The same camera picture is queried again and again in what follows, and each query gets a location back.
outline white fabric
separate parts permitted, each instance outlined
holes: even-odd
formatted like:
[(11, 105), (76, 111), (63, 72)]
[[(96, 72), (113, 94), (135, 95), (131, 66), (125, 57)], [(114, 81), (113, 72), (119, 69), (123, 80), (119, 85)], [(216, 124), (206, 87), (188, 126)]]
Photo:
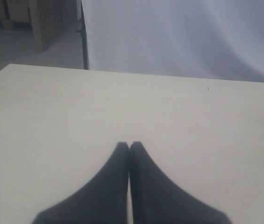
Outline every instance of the white fabric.
[(82, 0), (91, 70), (264, 82), (264, 0)]

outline white backdrop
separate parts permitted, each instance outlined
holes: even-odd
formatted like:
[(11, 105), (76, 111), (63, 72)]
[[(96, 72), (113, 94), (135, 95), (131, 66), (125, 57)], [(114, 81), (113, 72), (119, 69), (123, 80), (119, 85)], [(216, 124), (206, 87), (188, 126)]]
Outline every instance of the white backdrop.
[(82, 0), (91, 70), (264, 82), (264, 0)]

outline white table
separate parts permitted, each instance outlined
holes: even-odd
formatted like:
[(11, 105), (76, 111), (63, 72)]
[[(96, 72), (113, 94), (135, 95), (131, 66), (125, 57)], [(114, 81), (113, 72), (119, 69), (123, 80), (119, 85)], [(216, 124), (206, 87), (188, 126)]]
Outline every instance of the white table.
[(264, 223), (263, 83), (11, 64), (0, 71), (0, 224), (29, 224), (134, 140), (235, 224)]

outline gray floor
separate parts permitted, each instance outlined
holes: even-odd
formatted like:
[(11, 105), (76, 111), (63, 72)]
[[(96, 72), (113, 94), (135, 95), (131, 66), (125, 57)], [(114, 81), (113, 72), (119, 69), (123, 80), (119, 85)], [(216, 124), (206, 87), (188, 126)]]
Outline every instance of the gray floor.
[(69, 27), (44, 53), (36, 53), (32, 29), (19, 26), (5, 30), (0, 26), (0, 70), (10, 63), (83, 69), (82, 41), (76, 30)]

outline floor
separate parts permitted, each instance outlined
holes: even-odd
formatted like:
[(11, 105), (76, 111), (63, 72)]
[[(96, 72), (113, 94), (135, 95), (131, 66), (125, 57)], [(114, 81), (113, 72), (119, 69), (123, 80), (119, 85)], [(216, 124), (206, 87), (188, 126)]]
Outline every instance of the floor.
[(44, 53), (36, 53), (32, 28), (17, 24), (6, 30), (0, 24), (0, 70), (10, 63), (83, 69), (80, 23), (70, 26)]

